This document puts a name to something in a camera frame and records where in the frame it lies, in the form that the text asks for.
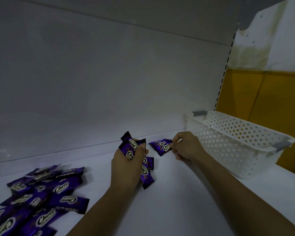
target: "right hand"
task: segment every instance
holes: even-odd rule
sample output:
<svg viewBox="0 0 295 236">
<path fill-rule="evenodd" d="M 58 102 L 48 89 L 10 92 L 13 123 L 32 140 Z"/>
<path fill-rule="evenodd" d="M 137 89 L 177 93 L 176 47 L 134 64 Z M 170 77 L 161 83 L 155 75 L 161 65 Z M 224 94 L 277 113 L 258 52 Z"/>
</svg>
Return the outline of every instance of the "right hand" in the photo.
<svg viewBox="0 0 295 236">
<path fill-rule="evenodd" d="M 173 148 L 173 152 L 178 152 L 176 156 L 177 160 L 181 160 L 182 157 L 189 160 L 197 160 L 202 155 L 207 153 L 201 146 L 199 139 L 189 131 L 181 131 L 177 133 L 173 138 L 173 143 L 169 144 Z"/>
</svg>

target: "white plastic basket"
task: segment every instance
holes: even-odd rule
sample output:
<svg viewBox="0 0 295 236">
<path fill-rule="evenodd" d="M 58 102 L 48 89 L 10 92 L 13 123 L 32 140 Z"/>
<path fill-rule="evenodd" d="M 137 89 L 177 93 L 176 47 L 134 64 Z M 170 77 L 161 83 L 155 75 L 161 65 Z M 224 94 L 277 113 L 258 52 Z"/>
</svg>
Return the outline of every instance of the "white plastic basket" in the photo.
<svg viewBox="0 0 295 236">
<path fill-rule="evenodd" d="M 248 179 L 275 164 L 295 138 L 217 111 L 186 114 L 187 131 L 230 172 Z"/>
</svg>

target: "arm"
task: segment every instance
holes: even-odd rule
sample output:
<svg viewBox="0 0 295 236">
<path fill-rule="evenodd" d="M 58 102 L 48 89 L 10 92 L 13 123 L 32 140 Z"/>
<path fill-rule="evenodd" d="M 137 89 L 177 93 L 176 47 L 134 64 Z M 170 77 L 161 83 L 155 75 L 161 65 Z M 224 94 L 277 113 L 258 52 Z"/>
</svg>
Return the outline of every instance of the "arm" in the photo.
<svg viewBox="0 0 295 236">
<path fill-rule="evenodd" d="M 131 161 L 119 149 L 116 151 L 111 162 L 109 189 L 67 236 L 113 233 L 139 182 L 144 151 L 145 144 L 141 144 Z"/>
<path fill-rule="evenodd" d="M 295 235 L 295 225 L 240 183 L 205 152 L 191 132 L 179 132 L 171 147 L 177 159 L 190 159 L 220 197 L 237 235 Z"/>
</svg>

